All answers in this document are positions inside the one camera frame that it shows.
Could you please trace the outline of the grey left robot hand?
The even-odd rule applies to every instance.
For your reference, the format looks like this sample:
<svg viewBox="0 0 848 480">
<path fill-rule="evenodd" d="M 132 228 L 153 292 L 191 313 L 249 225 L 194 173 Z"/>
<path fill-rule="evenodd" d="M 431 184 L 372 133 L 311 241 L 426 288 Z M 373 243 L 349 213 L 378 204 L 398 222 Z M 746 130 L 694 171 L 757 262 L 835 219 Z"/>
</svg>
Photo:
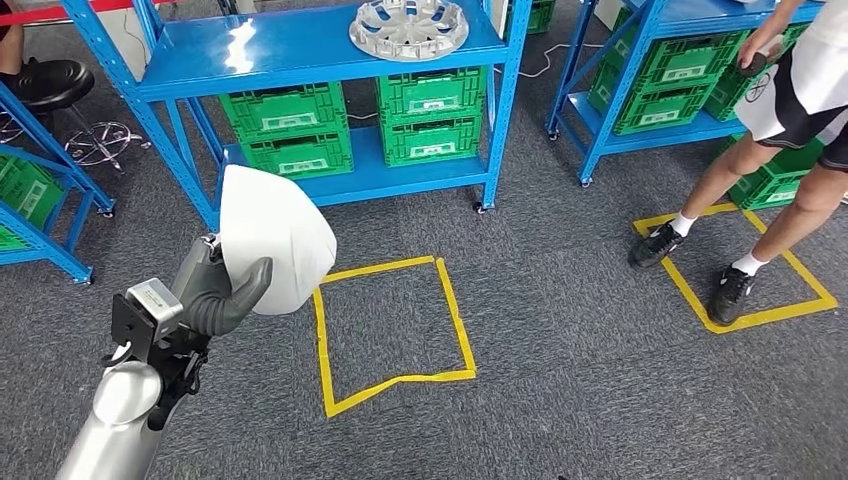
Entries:
<svg viewBox="0 0 848 480">
<path fill-rule="evenodd" d="M 272 274 L 273 260 L 262 257 L 248 268 L 246 282 L 235 288 L 217 236 L 195 239 L 171 288 L 184 308 L 180 322 L 209 337 L 232 332 L 267 292 Z"/>
</svg>

